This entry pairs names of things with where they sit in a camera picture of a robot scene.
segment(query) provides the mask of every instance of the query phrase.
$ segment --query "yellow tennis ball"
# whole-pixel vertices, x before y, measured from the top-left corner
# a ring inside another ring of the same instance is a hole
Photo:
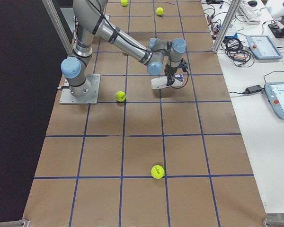
[[[156,9],[156,13],[157,13],[158,16],[162,16],[163,15],[163,8],[162,7],[158,7]]]
[[[121,4],[122,4],[123,6],[127,6],[128,1],[127,1],[127,0],[121,0]]]
[[[162,166],[155,165],[151,168],[151,175],[155,179],[161,179],[164,176],[164,169]]]
[[[123,91],[118,91],[115,94],[115,98],[118,102],[123,102],[126,99],[126,94]]]

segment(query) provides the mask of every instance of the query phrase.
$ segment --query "white desk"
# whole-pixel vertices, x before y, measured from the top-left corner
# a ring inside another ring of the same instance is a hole
[[[264,7],[258,0],[255,9]],[[227,11],[227,4],[222,9],[215,5],[216,14]],[[261,19],[271,20],[266,9],[262,10]],[[214,18],[223,19],[226,14]],[[260,25],[235,23],[237,30],[245,35],[260,35]],[[272,36],[277,46],[284,46],[284,40],[275,39],[269,28],[264,25],[264,35]],[[263,76],[272,71],[284,70],[284,49],[280,50],[283,58],[273,62],[257,61],[250,68],[237,68],[223,52],[218,52],[218,58],[224,74],[228,91],[243,92],[246,87],[261,85]],[[273,73],[266,77],[267,82],[284,81],[284,73]],[[231,94],[231,101],[238,119],[240,130],[246,146],[248,157],[255,175],[259,193],[266,213],[284,213],[284,120],[280,120],[268,102],[266,94],[250,96]]]

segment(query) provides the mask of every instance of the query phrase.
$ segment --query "black electronic device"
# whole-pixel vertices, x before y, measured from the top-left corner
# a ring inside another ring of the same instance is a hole
[[[280,29],[279,25],[277,23],[269,24],[268,25],[271,32],[274,34],[275,38],[284,38],[284,32],[282,29]]]
[[[223,0],[206,0],[207,4],[223,4]]]
[[[247,2],[250,6],[255,7],[257,5],[257,1],[256,0],[251,0]]]

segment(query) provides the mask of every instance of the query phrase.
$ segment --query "robotic arm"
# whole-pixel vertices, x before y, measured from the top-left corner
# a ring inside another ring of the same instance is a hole
[[[73,48],[74,54],[61,64],[72,95],[80,97],[90,90],[91,82],[86,80],[84,71],[92,56],[91,43],[94,35],[102,37],[144,64],[150,75],[161,73],[164,56],[168,56],[164,68],[165,77],[153,79],[152,88],[181,86],[183,77],[175,77],[174,74],[178,68],[182,68],[184,72],[187,69],[187,63],[182,58],[186,48],[185,40],[177,38],[166,41],[151,38],[149,46],[145,47],[106,19],[103,15],[106,3],[107,0],[74,0],[73,2],[74,14],[79,21],[78,37]]]

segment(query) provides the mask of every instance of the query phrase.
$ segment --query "yellow-green ball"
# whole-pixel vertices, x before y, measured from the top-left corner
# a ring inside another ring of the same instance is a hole
[[[126,99],[126,94],[123,91],[118,91],[115,94],[115,98],[118,102],[123,102]]]
[[[151,168],[151,175],[155,179],[161,179],[164,176],[164,169],[162,166],[155,165]]]
[[[162,16],[163,15],[163,8],[162,7],[158,7],[157,9],[156,9],[156,14],[158,15],[158,16]]]
[[[127,1],[127,0],[121,0],[121,5],[127,6],[127,4],[128,4],[128,1]]]

